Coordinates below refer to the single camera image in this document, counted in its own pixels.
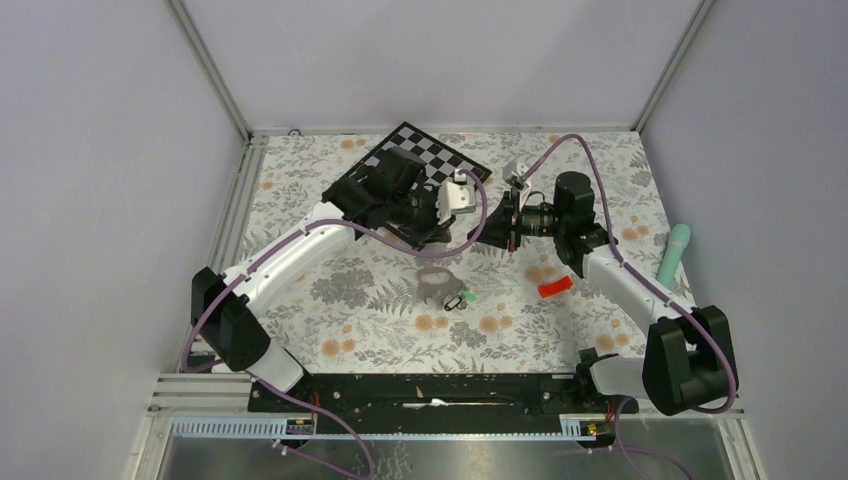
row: green object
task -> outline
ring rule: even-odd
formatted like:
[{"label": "green object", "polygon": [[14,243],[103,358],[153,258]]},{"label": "green object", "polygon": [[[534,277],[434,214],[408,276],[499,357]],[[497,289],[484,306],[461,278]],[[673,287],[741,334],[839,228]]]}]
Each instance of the green object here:
[{"label": "green object", "polygon": [[683,250],[689,245],[691,237],[692,229],[689,225],[681,223],[671,229],[665,256],[663,256],[660,271],[657,272],[657,281],[665,288],[670,289],[674,284],[674,274],[677,273],[677,266],[680,265],[680,257],[683,256]]}]

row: gray floor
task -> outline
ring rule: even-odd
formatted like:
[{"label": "gray floor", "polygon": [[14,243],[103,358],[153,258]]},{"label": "gray floor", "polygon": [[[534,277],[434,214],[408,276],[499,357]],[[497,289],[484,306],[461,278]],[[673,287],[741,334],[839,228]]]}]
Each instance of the gray floor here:
[{"label": "gray floor", "polygon": [[[628,445],[660,450],[680,460],[695,478],[733,478],[718,430],[709,420],[656,419],[622,422]],[[371,444],[377,479],[568,480],[641,478],[620,453],[573,455],[572,442],[379,441]],[[313,441],[305,451],[360,474],[367,473],[352,441]],[[670,463],[633,454],[655,479],[683,479]],[[283,457],[259,440],[174,438],[163,480],[341,480],[324,467]]]}]

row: gray wall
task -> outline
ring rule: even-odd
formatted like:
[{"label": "gray wall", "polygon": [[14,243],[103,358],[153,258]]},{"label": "gray wall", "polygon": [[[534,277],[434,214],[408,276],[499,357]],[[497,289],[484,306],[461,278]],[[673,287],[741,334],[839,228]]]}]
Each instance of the gray wall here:
[{"label": "gray wall", "polygon": [[160,1],[2,2],[0,45],[0,478],[114,480],[239,141]]},{"label": "gray wall", "polygon": [[360,130],[630,125],[698,0],[186,3],[252,126]]},{"label": "gray wall", "polygon": [[848,3],[718,2],[645,135],[771,479],[843,478]]}]

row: floral tablecloth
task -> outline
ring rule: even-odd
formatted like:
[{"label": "floral tablecloth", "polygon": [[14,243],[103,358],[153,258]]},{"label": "floral tablecloth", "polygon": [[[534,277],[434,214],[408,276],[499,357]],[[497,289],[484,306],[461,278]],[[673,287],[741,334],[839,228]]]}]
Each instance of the floral tablecloth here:
[{"label": "floral tablecloth", "polygon": [[[556,135],[445,134],[437,137],[493,171],[486,182],[492,208],[505,190],[502,168],[532,163]],[[599,162],[621,249],[655,273],[669,226],[639,136],[585,135]],[[321,192],[383,137],[271,137],[246,229],[242,258],[276,239],[303,216]],[[556,176],[577,170],[592,177],[579,145],[566,142],[533,177],[548,197]],[[596,211],[602,221],[599,200]],[[479,211],[452,227],[464,240]],[[311,372],[566,372],[577,352],[644,353],[645,337],[617,306],[576,276],[568,292],[539,298],[536,287],[571,273],[550,239],[527,238],[513,254],[475,245],[431,262],[363,238],[316,266],[277,299],[260,320],[271,337]],[[416,272],[449,268],[477,296],[464,311],[444,312],[416,295]],[[689,296],[682,268],[673,290]]]}]

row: checkerboard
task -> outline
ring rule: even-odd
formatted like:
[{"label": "checkerboard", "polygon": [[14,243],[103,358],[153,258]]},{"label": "checkerboard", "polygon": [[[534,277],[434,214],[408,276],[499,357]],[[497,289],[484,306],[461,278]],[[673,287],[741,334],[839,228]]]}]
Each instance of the checkerboard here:
[{"label": "checkerboard", "polygon": [[[418,179],[412,186],[413,192],[419,189],[438,189],[442,182],[457,169],[469,170],[481,181],[485,181],[492,174],[492,171],[488,168],[436,140],[419,128],[404,122],[380,141],[360,161],[356,162],[344,176],[353,177],[357,181],[361,181],[368,171],[365,167],[377,165],[379,158],[382,156],[381,153],[392,147],[400,147],[412,152],[418,155],[425,163],[424,171],[419,174]],[[416,248],[420,247],[409,236],[396,228],[391,226],[386,228],[407,244]]]}]

